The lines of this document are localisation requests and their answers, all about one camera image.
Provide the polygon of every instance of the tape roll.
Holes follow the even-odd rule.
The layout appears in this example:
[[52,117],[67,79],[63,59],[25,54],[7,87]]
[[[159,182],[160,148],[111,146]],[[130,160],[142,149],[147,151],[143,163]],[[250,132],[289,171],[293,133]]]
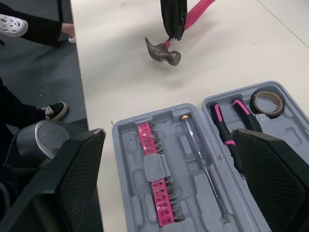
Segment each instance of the tape roll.
[[[272,112],[267,112],[263,110],[263,108],[258,104],[258,99],[259,98],[267,98],[270,99],[275,105],[276,105],[276,110]],[[276,118],[279,115],[282,114],[284,111],[284,102],[281,99],[281,97],[274,92],[271,91],[258,91],[255,92],[250,100],[250,109],[253,113],[255,114],[265,114],[269,118]]]

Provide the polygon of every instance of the gray cylindrical object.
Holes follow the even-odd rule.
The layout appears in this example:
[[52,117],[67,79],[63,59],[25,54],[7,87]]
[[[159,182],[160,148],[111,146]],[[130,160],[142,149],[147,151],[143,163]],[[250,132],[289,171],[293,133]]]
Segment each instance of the gray cylindrical object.
[[17,135],[16,145],[25,161],[41,166],[53,159],[68,138],[62,126],[43,120],[23,128]]

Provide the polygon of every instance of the gray plastic case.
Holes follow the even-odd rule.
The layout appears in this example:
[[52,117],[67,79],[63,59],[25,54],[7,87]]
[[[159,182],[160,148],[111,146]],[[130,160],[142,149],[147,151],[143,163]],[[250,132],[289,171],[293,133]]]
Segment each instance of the gray plastic case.
[[[231,107],[242,98],[248,107],[257,90],[270,90],[285,102],[285,110],[275,119],[261,117],[265,133],[284,139],[308,163],[309,123],[286,90],[276,82],[266,82],[206,98],[203,111],[182,104],[117,122],[113,141],[120,177],[128,232],[270,232],[247,183],[234,168],[229,150],[222,143],[209,113],[209,106],[220,104],[228,128],[244,128]],[[208,165],[228,216],[224,223],[206,175],[193,154],[180,116],[192,116],[208,155]],[[137,131],[140,123],[154,123],[164,153],[145,157]],[[159,227],[149,181],[170,178],[183,221]]]

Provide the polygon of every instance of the screwdriver shaft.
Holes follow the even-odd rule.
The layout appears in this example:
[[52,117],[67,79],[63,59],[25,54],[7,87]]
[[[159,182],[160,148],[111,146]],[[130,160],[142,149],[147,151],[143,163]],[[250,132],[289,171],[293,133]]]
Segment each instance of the screwdriver shaft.
[[221,202],[221,199],[219,198],[219,194],[217,192],[217,189],[214,185],[214,182],[212,180],[212,177],[211,177],[211,174],[208,170],[208,167],[207,167],[207,164],[206,164],[206,161],[204,160],[202,154],[201,154],[201,149],[199,147],[199,144],[198,144],[198,141],[197,141],[197,138],[196,138],[196,134],[194,133],[194,131],[192,130],[192,127],[190,125],[190,120],[189,120],[189,116],[182,116],[181,117],[181,121],[183,123],[183,126],[184,128],[187,130],[188,132],[188,139],[191,140],[192,144],[194,145],[194,150],[196,151],[197,153],[197,156],[198,156],[198,159],[201,161],[202,163],[202,166],[203,166],[203,169],[204,169],[204,172],[207,176],[207,179],[209,181],[209,184],[211,186],[211,190],[216,198],[216,201],[217,201],[217,204],[219,206],[219,209],[221,211],[221,214],[222,214],[222,217],[224,218],[225,221],[227,221],[227,216],[226,216],[226,213],[225,213],[225,210],[224,210],[224,207],[222,205],[222,202]]

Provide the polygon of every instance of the shoe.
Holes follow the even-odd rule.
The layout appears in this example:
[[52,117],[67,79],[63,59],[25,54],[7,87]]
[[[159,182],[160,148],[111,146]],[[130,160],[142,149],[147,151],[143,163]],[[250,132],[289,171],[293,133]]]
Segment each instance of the shoe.
[[0,33],[11,36],[23,36],[28,30],[28,22],[8,15],[0,14]]
[[68,41],[71,43],[71,44],[76,44],[76,36],[74,38],[68,38]]
[[42,108],[45,112],[46,120],[58,121],[61,119],[68,111],[68,106],[64,102],[58,102]]

